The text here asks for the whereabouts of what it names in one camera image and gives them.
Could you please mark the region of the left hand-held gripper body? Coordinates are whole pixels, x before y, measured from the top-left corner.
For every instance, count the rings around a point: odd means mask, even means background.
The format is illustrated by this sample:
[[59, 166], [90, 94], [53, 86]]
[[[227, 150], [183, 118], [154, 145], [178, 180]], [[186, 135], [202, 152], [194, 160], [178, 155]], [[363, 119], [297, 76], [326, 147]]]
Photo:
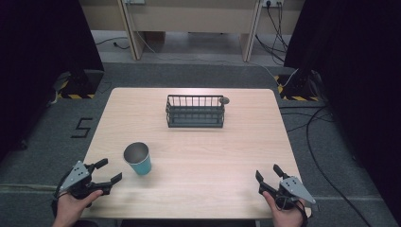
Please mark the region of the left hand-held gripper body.
[[101, 183], [92, 182], [94, 170], [94, 164], [86, 165], [82, 161], [77, 161], [66, 177], [61, 180], [59, 191], [69, 192], [78, 200], [86, 198], [97, 190], [102, 190], [104, 195], [109, 195], [111, 188], [101, 188]]

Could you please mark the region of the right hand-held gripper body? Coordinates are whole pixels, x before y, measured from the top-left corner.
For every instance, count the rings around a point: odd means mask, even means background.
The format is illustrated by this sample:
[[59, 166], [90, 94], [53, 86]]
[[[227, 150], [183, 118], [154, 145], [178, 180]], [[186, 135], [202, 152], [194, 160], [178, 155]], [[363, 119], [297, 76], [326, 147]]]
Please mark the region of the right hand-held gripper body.
[[303, 183], [294, 176], [281, 180], [277, 189], [267, 185], [267, 191], [274, 198], [275, 205], [279, 210], [290, 210], [300, 200], [312, 204], [316, 202]]

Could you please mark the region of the teal cup with metal inside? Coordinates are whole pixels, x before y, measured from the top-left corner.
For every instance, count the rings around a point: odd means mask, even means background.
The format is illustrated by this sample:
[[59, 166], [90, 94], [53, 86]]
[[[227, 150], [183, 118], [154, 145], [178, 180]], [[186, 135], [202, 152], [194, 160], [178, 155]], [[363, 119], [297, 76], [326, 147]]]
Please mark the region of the teal cup with metal inside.
[[128, 145], [123, 153], [126, 163], [140, 176], [147, 175], [151, 171], [151, 160], [148, 146], [142, 142], [134, 142]]

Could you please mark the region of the black wire rack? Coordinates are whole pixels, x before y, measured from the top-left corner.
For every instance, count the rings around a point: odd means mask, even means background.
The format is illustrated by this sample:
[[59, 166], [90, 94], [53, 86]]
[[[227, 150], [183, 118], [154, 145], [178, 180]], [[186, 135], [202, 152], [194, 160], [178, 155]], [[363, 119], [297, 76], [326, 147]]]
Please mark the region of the black wire rack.
[[170, 128], [222, 128], [225, 106], [222, 95], [168, 95], [166, 122]]

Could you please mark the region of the person's right hand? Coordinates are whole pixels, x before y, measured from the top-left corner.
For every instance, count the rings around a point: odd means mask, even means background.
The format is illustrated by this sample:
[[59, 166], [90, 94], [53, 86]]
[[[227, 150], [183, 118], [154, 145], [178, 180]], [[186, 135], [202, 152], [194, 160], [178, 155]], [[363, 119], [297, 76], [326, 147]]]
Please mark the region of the person's right hand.
[[264, 192], [263, 197], [270, 207], [274, 227], [306, 227], [307, 216], [304, 200], [297, 201], [295, 207], [290, 210], [279, 210], [271, 194]]

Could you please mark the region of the person's left hand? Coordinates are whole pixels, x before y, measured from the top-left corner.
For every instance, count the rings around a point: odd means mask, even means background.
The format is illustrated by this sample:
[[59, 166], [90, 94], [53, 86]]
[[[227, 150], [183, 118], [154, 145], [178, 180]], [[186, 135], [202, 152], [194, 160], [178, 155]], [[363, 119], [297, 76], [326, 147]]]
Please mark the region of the person's left hand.
[[52, 227], [73, 227], [80, 219], [83, 210], [102, 194], [102, 190], [97, 190], [86, 198], [78, 200], [70, 193], [63, 193], [59, 196], [57, 214]]

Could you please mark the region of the striped black stand base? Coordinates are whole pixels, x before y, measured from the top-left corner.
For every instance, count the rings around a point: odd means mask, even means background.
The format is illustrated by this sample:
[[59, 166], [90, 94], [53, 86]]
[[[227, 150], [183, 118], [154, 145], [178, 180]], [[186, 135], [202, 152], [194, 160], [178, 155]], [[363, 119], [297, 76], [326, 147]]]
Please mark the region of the striped black stand base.
[[309, 76], [299, 76], [294, 70], [289, 74], [274, 76], [280, 97], [284, 100], [318, 101], [318, 93], [312, 86]]
[[92, 99], [95, 97], [103, 75], [103, 71], [89, 69], [85, 69], [82, 76], [64, 72], [57, 78], [53, 86], [56, 92], [55, 98]]

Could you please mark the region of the black curtain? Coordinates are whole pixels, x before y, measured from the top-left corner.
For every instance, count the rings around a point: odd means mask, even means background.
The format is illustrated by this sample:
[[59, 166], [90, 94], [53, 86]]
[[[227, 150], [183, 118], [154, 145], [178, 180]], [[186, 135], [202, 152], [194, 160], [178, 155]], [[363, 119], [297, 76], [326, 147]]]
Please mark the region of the black curtain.
[[103, 64], [79, 0], [0, 0], [0, 162], [25, 139], [57, 78]]
[[305, 0], [285, 64], [315, 70], [401, 225], [401, 0]]

